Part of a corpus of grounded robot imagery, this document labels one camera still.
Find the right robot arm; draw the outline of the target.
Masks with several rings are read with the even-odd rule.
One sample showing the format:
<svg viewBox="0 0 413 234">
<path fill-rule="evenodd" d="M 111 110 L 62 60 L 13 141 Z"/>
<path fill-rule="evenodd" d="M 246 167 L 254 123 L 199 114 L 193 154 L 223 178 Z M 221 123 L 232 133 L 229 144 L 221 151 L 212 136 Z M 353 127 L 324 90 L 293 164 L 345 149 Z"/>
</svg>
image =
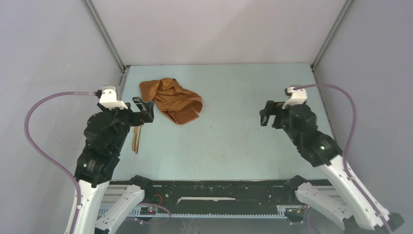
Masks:
<svg viewBox="0 0 413 234">
<path fill-rule="evenodd" d="M 391 213 L 371 194 L 364 196 L 356 187 L 358 177 L 342 160 L 342 150 L 329 135 L 318 130 L 317 116 L 306 104 L 289 106 L 269 100 L 260 110 L 261 126 L 275 116 L 272 127 L 286 132 L 302 158 L 322 172 L 343 202 L 337 202 L 297 175 L 285 183 L 286 202 L 309 205 L 338 225 L 345 234 L 386 234 L 404 224 L 399 213 Z"/>
</svg>

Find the orange cloth napkin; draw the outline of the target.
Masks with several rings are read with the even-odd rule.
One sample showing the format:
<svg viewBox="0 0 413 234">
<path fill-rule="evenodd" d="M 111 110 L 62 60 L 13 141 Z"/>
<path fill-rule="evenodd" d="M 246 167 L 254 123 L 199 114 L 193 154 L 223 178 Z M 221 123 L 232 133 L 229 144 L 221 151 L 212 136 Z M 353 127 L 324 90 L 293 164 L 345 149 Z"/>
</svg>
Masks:
<svg viewBox="0 0 413 234">
<path fill-rule="evenodd" d="M 197 119 L 203 108 L 201 96 L 183 88 L 174 78 L 144 81 L 139 88 L 144 101 L 154 101 L 161 113 L 177 125 Z"/>
</svg>

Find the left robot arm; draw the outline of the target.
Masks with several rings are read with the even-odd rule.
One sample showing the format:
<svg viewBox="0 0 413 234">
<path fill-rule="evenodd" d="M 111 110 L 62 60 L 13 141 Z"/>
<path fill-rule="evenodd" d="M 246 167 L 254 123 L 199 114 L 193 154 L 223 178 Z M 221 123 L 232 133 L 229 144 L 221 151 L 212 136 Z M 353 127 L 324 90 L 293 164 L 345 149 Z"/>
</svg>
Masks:
<svg viewBox="0 0 413 234">
<path fill-rule="evenodd" d="M 114 170 L 120 161 L 120 153 L 132 127 L 152 123 L 154 102 L 144 102 L 133 97 L 139 112 L 125 108 L 112 110 L 98 104 L 101 112 L 92 115 L 84 130 L 85 147 L 77 160 L 75 179 L 80 191 L 75 192 L 68 234 L 115 233 L 128 213 L 140 202 L 148 203 L 154 197 L 153 181 L 136 175 L 130 179 L 124 194 L 100 220 L 98 211 L 103 195 L 109 186 Z"/>
</svg>

